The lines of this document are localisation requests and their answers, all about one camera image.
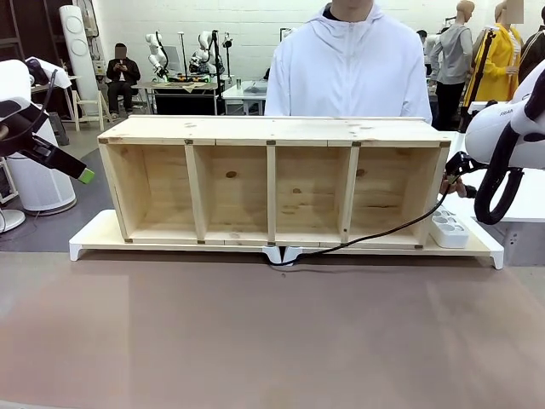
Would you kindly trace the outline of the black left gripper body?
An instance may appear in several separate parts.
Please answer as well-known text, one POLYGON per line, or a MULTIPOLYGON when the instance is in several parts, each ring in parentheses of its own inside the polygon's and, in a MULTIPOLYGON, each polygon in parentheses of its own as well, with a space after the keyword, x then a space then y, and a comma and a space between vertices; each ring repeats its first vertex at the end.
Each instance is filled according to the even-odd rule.
POLYGON ((43 113, 33 120, 20 113, 4 119, 1 122, 1 156, 14 158, 19 154, 49 169, 64 170, 60 150, 37 134, 48 120, 49 116, 43 113))

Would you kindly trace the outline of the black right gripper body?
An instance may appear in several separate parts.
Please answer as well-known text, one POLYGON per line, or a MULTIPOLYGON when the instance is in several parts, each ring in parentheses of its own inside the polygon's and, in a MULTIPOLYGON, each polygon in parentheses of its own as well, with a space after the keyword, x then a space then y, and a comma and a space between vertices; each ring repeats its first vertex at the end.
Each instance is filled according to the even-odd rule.
POLYGON ((472 169, 473 159, 465 152, 455 153, 445 164, 447 176, 461 176, 472 169))

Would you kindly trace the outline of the person's left hand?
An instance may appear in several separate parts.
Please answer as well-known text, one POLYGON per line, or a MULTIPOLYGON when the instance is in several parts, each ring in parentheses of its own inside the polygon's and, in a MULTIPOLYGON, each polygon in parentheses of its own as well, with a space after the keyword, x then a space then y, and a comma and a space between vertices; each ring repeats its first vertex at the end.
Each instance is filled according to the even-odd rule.
POLYGON ((448 177, 444 177, 441 186, 439 189, 441 195, 448 194, 457 194, 460 198, 465 198, 467 196, 466 187, 461 179, 456 179, 455 181, 450 181, 448 177))

